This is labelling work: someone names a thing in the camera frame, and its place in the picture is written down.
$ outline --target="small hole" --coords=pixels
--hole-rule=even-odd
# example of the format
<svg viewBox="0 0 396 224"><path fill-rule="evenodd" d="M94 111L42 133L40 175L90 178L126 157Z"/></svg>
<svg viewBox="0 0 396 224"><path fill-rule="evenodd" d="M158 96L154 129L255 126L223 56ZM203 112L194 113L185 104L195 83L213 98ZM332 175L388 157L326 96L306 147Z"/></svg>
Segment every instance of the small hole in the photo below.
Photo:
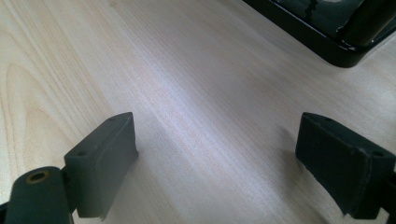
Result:
<svg viewBox="0 0 396 224"><path fill-rule="evenodd" d="M382 152L378 152L378 151L373 152L373 155L375 155L377 157L383 157L384 156L384 154L382 154Z"/></svg>
<svg viewBox="0 0 396 224"><path fill-rule="evenodd" d="M30 177L30 180L32 181L37 181L39 179L44 178L46 175L44 175L44 173L38 173L36 175L32 175L32 177Z"/></svg>
<svg viewBox="0 0 396 224"><path fill-rule="evenodd" d="M85 156L85 155L87 155L87 153L85 151L80 151L77 155L78 156Z"/></svg>
<svg viewBox="0 0 396 224"><path fill-rule="evenodd" d="M26 178L26 183L28 184L36 184L36 183L40 183L41 181L47 179L47 177L49 176L49 172L48 171L39 171L36 172L34 174L29 175Z"/></svg>

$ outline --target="light wood grain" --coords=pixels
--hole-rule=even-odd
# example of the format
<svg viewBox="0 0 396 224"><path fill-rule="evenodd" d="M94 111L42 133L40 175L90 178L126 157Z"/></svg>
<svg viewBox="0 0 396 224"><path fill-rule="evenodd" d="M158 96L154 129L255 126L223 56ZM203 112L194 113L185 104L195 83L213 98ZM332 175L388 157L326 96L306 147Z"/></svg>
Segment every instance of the light wood grain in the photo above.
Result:
<svg viewBox="0 0 396 224"><path fill-rule="evenodd" d="M0 1L0 203L125 111L140 156L104 223L368 223L293 151L309 111L396 153L396 39L342 69L239 0Z"/></svg>

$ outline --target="black plastic part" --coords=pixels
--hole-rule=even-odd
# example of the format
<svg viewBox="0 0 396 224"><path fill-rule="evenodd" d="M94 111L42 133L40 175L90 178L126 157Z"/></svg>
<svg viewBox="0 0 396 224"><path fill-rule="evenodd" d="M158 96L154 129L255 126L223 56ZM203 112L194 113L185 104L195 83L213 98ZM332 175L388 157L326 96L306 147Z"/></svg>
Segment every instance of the black plastic part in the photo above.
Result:
<svg viewBox="0 0 396 224"><path fill-rule="evenodd" d="M385 182L382 189L382 207L390 214L390 217L396 217L396 174Z"/></svg>
<svg viewBox="0 0 396 224"><path fill-rule="evenodd" d="M106 216L137 154L133 114L125 113L106 120L64 156L68 199L80 217Z"/></svg>
<svg viewBox="0 0 396 224"><path fill-rule="evenodd" d="M377 217L396 162L392 153L332 119L303 113L296 156L344 214Z"/></svg>
<svg viewBox="0 0 396 224"><path fill-rule="evenodd" d="M5 223L73 223L61 170L42 167L20 176L12 187Z"/></svg>
<svg viewBox="0 0 396 224"><path fill-rule="evenodd" d="M0 224L6 223L7 209L8 209L8 203L3 203L0 205Z"/></svg>
<svg viewBox="0 0 396 224"><path fill-rule="evenodd" d="M379 6L370 17L365 13L366 6L370 4L362 4L362 0L336 3L322 0L244 2L328 63L340 67L356 65L366 53L396 31L394 0L381 0L380 3L385 5Z"/></svg>

